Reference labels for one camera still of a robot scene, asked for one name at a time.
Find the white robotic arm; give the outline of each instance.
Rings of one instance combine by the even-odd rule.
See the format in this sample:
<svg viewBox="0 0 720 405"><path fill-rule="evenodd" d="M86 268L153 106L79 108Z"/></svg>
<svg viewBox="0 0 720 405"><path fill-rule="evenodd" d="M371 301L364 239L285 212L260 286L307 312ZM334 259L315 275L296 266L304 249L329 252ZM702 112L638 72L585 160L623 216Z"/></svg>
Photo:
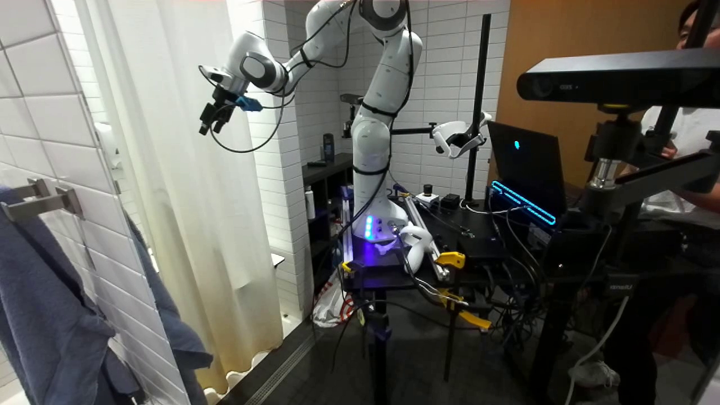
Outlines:
<svg viewBox="0 0 720 405"><path fill-rule="evenodd" d="M233 108L260 111L256 99L244 97L250 84L277 97L289 94L329 50L346 41L356 7L380 41L382 56L351 125L352 234L364 240L393 240L396 232L407 224L407 214L384 192L389 135L393 116L410 97L414 66L422 52L421 39L404 26L407 0L320 0L306 15L307 39L285 63L274 60L263 39L243 34L233 42L225 70L200 68L204 79L216 86L214 102L200 115L200 133L217 133Z"/></svg>

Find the blue light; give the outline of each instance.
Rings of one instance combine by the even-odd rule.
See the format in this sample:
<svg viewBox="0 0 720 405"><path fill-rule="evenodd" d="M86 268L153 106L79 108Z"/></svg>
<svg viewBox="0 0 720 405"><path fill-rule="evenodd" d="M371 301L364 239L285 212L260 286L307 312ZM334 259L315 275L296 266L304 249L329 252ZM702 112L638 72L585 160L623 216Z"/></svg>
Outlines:
<svg viewBox="0 0 720 405"><path fill-rule="evenodd" d="M511 187L501 185L500 179L492 179L490 185L492 192L506 195L508 200L512 200L517 207L524 207L531 216L535 216L538 221L546 223L546 224L555 224L558 218L549 212L544 212L541 207L538 207L535 202L531 202L528 198L520 195L517 192L512 192Z"/></svg>
<svg viewBox="0 0 720 405"><path fill-rule="evenodd" d="M364 240L375 240L375 234L374 234L374 216L367 216L367 218L364 218Z"/></svg>

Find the white curtain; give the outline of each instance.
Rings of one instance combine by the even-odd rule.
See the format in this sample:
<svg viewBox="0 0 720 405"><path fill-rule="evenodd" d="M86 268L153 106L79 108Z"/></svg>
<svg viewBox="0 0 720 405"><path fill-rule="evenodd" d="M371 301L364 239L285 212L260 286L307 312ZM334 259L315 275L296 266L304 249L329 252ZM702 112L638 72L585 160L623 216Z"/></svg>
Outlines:
<svg viewBox="0 0 720 405"><path fill-rule="evenodd" d="M225 389L227 371L279 346L280 318L251 156L197 135L212 86L197 66L225 66L225 0L76 0L144 237L182 318L216 355L200 373ZM243 115L222 140L250 147Z"/></svg>

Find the computer monitor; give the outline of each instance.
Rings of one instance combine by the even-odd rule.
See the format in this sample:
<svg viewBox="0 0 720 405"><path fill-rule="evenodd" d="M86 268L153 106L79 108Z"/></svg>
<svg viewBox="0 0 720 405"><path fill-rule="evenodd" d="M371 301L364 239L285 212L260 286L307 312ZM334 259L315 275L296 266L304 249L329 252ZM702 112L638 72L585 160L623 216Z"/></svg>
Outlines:
<svg viewBox="0 0 720 405"><path fill-rule="evenodd" d="M492 194L553 227L566 212L558 137L496 122L487 122L487 131L496 165Z"/></svg>

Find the wall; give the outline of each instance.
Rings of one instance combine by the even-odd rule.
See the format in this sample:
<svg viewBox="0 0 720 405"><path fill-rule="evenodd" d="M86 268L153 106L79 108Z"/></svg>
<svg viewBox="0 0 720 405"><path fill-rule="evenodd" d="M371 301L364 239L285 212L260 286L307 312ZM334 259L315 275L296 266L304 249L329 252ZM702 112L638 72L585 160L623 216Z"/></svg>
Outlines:
<svg viewBox="0 0 720 405"><path fill-rule="evenodd" d="M416 68L411 97L396 119L396 128L427 128L430 122L473 122L476 53L482 15L490 14L490 48L482 111L494 115L504 39L508 20L506 0L414 0L411 30L422 39L425 52ZM339 93L362 94L380 45L368 35L352 35L348 68L339 72ZM476 153L475 198L482 195L487 176L490 144ZM448 160L433 151L427 135L396 135L391 176L411 192L433 185L437 194L466 192L466 156Z"/></svg>
<svg viewBox="0 0 720 405"><path fill-rule="evenodd" d="M288 0L285 15L288 15L288 39L292 50L306 41L306 15L315 2L312 0ZM324 56L326 63L339 63L343 56L343 45L334 48ZM339 103L339 88L338 88L338 70L326 66L315 66L310 75L302 79L294 93L294 108L296 108L296 135L298 135L298 151L302 161L321 160L321 135L330 133L334 140L334 151L339 153L346 144L341 140L341 124L339 116L343 103Z"/></svg>
<svg viewBox="0 0 720 405"><path fill-rule="evenodd" d="M76 188L86 221L54 212L43 216L45 223L79 268L86 292L117 328L110 344L148 398L187 403L49 2L5 0L0 41L0 185L47 178Z"/></svg>
<svg viewBox="0 0 720 405"><path fill-rule="evenodd" d="M512 0L500 122L559 137L565 179L583 185L587 137L608 115L590 103L522 102L517 76L549 56L668 50L674 45L676 14L686 0Z"/></svg>
<svg viewBox="0 0 720 405"><path fill-rule="evenodd" d="M104 151L104 160L107 161L110 176L119 188L122 207L134 221L136 230L141 234L148 234L146 232L148 227L146 227L146 221L144 221L144 214L139 207L139 198L134 194L134 187L131 187L127 174L122 167L119 147L112 135L106 103L101 99L101 89L96 84L95 66L89 59L88 41L86 41L74 0L49 0L49 2L52 2L52 11L58 20L58 30L65 39L65 48L67 48L74 75L79 79L86 103L89 108L91 125L101 125L101 131L96 133L99 147Z"/></svg>

